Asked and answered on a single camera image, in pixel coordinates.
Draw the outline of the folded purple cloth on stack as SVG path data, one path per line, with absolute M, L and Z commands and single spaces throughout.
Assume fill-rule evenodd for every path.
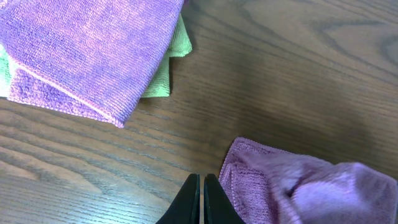
M 183 2 L 1 2 L 8 99 L 123 127 L 169 47 Z

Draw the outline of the purple microfiber cloth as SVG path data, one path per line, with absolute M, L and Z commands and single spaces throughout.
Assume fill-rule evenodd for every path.
M 219 182 L 245 223 L 396 221 L 397 181 L 358 162 L 332 164 L 236 138 Z

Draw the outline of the folded green cloth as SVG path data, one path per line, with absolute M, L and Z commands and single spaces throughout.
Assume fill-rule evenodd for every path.
M 145 90 L 142 98 L 168 97 L 171 92 L 169 62 L 171 57 L 184 57 L 192 51 L 185 24 L 179 15 L 170 45 L 164 54 L 153 79 Z M 10 92 L 11 80 L 17 64 L 11 62 L 6 50 L 1 46 L 1 97 L 7 98 Z

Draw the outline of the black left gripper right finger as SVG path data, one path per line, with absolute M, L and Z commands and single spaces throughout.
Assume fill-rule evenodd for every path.
M 214 174 L 204 181 L 204 224 L 245 224 Z

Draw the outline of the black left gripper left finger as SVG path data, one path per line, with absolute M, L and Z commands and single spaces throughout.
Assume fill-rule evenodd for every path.
M 156 224 L 199 224 L 200 176 L 190 174 Z

